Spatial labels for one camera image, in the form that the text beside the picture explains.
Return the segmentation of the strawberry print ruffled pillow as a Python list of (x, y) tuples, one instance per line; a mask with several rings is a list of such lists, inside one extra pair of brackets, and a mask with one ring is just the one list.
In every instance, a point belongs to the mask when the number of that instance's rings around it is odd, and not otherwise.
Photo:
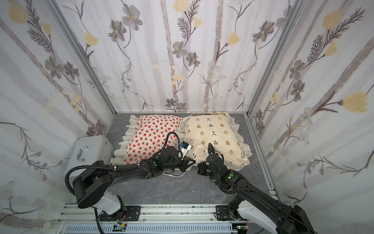
[(130, 116), (127, 131), (119, 143), (120, 148), (114, 151), (110, 160), (112, 165), (129, 165), (150, 158), (166, 146), (177, 147), (175, 135), (167, 137), (169, 132), (177, 132), (182, 118), (175, 115)]

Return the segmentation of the cream bear print pillow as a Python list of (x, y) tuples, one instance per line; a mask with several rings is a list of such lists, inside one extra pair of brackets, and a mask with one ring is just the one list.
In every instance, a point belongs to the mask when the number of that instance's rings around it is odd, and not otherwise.
[(206, 161), (208, 145), (223, 154), (227, 168), (239, 171), (250, 164), (248, 144), (238, 133), (239, 125), (227, 113), (188, 116), (181, 120), (177, 134), (191, 145), (187, 157), (201, 163)]

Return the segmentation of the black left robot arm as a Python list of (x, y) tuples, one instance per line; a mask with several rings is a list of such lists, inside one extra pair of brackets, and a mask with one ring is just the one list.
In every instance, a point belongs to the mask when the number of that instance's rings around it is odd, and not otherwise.
[(122, 198), (108, 192), (108, 188), (125, 181), (161, 176), (165, 170), (178, 169), (184, 173), (196, 163), (184, 156), (184, 146), (186, 143), (181, 141), (176, 147), (164, 144), (151, 157), (136, 164), (107, 165), (100, 160), (92, 165), (76, 166), (66, 172), (65, 185), (75, 196), (78, 208), (94, 208), (102, 210), (110, 218), (120, 218), (126, 213), (126, 206)]

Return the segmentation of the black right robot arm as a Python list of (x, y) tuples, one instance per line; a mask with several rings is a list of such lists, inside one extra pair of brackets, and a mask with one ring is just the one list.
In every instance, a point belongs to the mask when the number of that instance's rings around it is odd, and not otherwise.
[(225, 194), (236, 197), (228, 205), (234, 219), (255, 222), (272, 234), (315, 234), (306, 212), (272, 198), (249, 182), (241, 173), (224, 164), (211, 143), (206, 150), (206, 163), (198, 164), (203, 175), (209, 176)]

